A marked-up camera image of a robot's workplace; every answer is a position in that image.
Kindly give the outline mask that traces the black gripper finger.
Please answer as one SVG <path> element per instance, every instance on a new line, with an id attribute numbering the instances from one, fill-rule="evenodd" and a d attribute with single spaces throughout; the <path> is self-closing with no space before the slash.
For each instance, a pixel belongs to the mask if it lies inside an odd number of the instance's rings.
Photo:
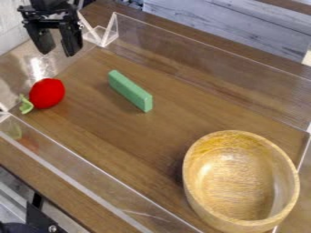
<path id="1" fill-rule="evenodd" d="M 30 27 L 27 29 L 34 44 L 42 54 L 48 54 L 56 47 L 52 34 L 48 29 Z"/>
<path id="2" fill-rule="evenodd" d="M 62 23 L 60 32 L 64 54 L 67 56 L 74 56 L 83 48 L 83 36 L 79 25 Z"/>

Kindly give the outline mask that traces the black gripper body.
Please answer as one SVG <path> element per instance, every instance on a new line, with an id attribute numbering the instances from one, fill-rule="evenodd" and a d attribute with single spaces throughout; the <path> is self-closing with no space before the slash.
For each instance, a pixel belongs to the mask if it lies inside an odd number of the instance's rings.
<path id="1" fill-rule="evenodd" d="M 82 30 L 78 11 L 85 0 L 30 0 L 18 8 L 22 23 L 28 32 L 59 29 L 62 23 L 68 23 L 74 29 Z"/>

